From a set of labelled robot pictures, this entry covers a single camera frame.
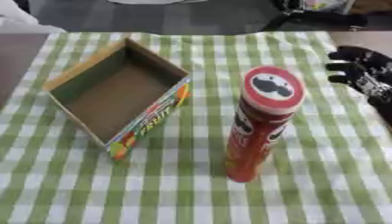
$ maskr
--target pringles can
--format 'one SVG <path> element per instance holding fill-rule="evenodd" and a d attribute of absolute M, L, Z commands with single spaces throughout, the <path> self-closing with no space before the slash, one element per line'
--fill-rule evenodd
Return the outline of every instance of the pringles can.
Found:
<path fill-rule="evenodd" d="M 241 99 L 227 144 L 227 175 L 248 182 L 270 154 L 270 146 L 305 98 L 302 82 L 273 66 L 260 66 L 245 75 Z"/>

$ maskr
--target can label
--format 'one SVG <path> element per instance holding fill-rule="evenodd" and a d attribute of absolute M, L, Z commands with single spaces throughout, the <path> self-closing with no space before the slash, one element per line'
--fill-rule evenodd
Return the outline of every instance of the can label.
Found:
<path fill-rule="evenodd" d="M 270 146 L 282 135 L 289 115 L 255 117 L 242 99 L 236 110 L 227 145 L 227 174 L 239 182 L 252 179 L 257 166 L 270 154 Z"/>

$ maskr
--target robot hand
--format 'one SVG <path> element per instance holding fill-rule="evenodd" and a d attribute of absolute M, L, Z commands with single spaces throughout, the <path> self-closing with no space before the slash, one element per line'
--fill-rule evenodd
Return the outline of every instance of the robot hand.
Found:
<path fill-rule="evenodd" d="M 392 126 L 392 59 L 378 52 L 357 46 L 340 46 L 337 52 L 328 55 L 331 60 L 329 71 L 343 72 L 345 75 L 331 75 L 333 83 L 347 84 L 367 96 L 381 116 Z"/>

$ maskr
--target candy box packaging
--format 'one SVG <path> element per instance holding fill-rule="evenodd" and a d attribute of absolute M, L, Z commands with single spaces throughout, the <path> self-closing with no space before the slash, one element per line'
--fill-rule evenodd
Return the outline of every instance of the candy box packaging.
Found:
<path fill-rule="evenodd" d="M 114 159 L 189 95 L 188 73 L 129 38 L 49 80 L 44 90 Z"/>

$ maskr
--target green checkered tablecloth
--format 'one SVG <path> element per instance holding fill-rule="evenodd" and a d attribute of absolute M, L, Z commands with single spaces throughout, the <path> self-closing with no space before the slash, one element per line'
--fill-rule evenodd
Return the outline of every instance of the green checkered tablecloth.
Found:
<path fill-rule="evenodd" d="M 54 34 L 0 113 L 0 223 L 392 223 L 390 134 L 366 100 L 331 85 L 325 32 L 132 34 L 190 71 L 192 97 L 114 164 L 41 91 L 125 34 Z M 242 75 L 274 65 L 303 107 L 247 184 L 226 178 Z"/>

